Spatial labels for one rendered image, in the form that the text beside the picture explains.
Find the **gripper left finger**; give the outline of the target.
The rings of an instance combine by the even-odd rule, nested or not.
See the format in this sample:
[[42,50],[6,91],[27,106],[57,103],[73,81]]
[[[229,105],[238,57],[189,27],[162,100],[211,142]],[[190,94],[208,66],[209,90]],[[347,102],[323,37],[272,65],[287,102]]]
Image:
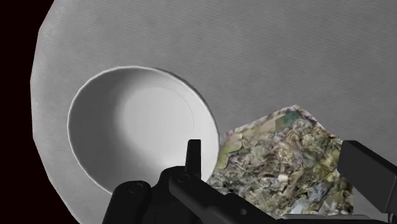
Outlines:
[[201,179],[201,142],[187,144],[184,166],[163,170],[158,183],[118,185],[102,224],[279,224],[242,197],[223,195]]

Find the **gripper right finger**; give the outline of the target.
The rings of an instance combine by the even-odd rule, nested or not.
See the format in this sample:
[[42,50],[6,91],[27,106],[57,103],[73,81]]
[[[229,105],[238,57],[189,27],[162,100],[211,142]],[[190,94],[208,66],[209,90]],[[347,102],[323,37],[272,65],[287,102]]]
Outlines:
[[345,140],[337,171],[378,211],[397,214],[397,166],[360,142]]

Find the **white round bowl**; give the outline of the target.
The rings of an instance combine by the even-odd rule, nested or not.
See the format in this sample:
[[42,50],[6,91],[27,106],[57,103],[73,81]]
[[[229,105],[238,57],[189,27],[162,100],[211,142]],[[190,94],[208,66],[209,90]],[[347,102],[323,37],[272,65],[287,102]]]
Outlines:
[[201,142],[203,180],[218,161],[218,128],[204,98],[158,68],[115,67],[90,78],[72,100],[67,134],[80,167],[108,193],[126,181],[155,185],[164,169],[185,164],[191,139]]

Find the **green grey mottled box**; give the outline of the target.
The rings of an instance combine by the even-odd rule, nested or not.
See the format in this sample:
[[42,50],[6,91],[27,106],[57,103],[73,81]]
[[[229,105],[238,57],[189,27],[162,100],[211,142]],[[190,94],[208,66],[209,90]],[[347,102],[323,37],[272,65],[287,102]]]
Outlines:
[[278,219],[352,214],[352,185],[337,171],[342,140],[298,105],[227,132],[208,184]]

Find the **round grey table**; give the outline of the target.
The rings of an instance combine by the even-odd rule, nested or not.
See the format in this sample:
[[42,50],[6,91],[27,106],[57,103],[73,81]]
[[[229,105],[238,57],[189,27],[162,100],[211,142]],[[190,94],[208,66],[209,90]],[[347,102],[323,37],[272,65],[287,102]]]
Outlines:
[[71,151],[69,106],[128,65],[184,78],[221,133],[297,104],[397,165],[397,0],[54,0],[32,67],[33,138],[80,224],[101,224],[110,196]]

